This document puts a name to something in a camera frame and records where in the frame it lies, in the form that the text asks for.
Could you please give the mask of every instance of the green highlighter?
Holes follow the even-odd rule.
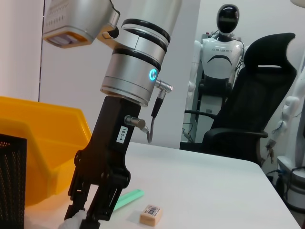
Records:
[[[126,204],[129,204],[130,202],[133,202],[134,200],[142,197],[143,195],[144,192],[142,190],[136,189],[134,191],[126,193],[125,195],[120,196],[113,211],[125,206]]]

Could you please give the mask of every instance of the blue led light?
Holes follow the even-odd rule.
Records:
[[[151,81],[154,81],[157,78],[157,75],[158,75],[157,70],[151,69],[151,71],[149,72],[149,79]]]

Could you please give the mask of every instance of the white wall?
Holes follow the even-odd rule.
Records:
[[[43,0],[0,0],[0,96],[38,100]]]
[[[113,0],[125,19],[130,0]],[[166,96],[155,122],[153,145],[179,148],[186,93],[193,55],[200,0],[183,0],[159,79],[174,86]],[[43,43],[41,101],[81,108],[93,130],[105,95],[100,92],[112,50],[99,41],[90,46],[62,50]],[[154,91],[140,118],[148,123],[157,97]],[[135,129],[132,141],[146,143],[146,135]]]
[[[206,32],[216,31],[216,15],[219,8],[231,3],[238,6],[240,10],[240,21],[234,34],[242,37],[245,45],[250,45],[257,39],[276,33],[293,32],[296,39],[292,41],[288,48],[288,59],[298,70],[305,48],[305,29],[303,21],[305,19],[305,9],[293,5],[290,0],[202,0],[200,6],[199,20],[197,24],[196,39],[200,40],[201,35]],[[271,118],[265,131],[269,134],[275,129],[280,118],[283,103]],[[280,139],[274,148],[276,155],[284,155],[287,151],[285,143],[289,143],[288,150],[292,149],[297,132],[298,119],[294,120],[292,132]],[[261,153],[266,156],[264,148],[267,139],[261,140]],[[270,160],[263,167],[265,172],[276,168],[276,164],[271,165]]]

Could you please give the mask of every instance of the yellow plastic bin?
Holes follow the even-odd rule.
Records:
[[[80,109],[0,97],[0,134],[28,140],[25,205],[68,188],[91,132]]]

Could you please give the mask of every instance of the black ring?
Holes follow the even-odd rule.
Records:
[[[149,29],[152,29],[160,34],[162,34],[163,37],[165,37],[168,41],[168,43],[171,42],[171,37],[170,35],[167,33],[167,31],[165,31],[164,29],[162,29],[161,27],[155,25],[155,24],[152,24],[148,21],[143,21],[143,20],[140,20],[140,19],[126,19],[124,22],[123,22],[123,25],[125,24],[135,24],[135,25],[141,25],[143,27],[146,27],[146,28],[149,28]]]
[[[161,48],[163,48],[165,53],[167,52],[167,45],[163,41],[159,40],[158,38],[155,38],[152,35],[149,35],[147,33],[144,33],[142,31],[139,31],[139,30],[136,30],[136,29],[124,29],[124,30],[126,30],[128,32],[131,32],[135,35],[138,35],[139,37],[143,37],[144,39],[147,39],[147,40],[159,45]]]
[[[154,66],[158,71],[161,71],[161,65],[155,61],[154,59],[139,53],[135,50],[130,50],[130,49],[115,49],[113,50],[112,54],[123,54],[123,55],[128,55],[128,56],[133,56],[135,58],[138,58],[142,61],[145,61],[147,63],[150,63],[152,66]]]

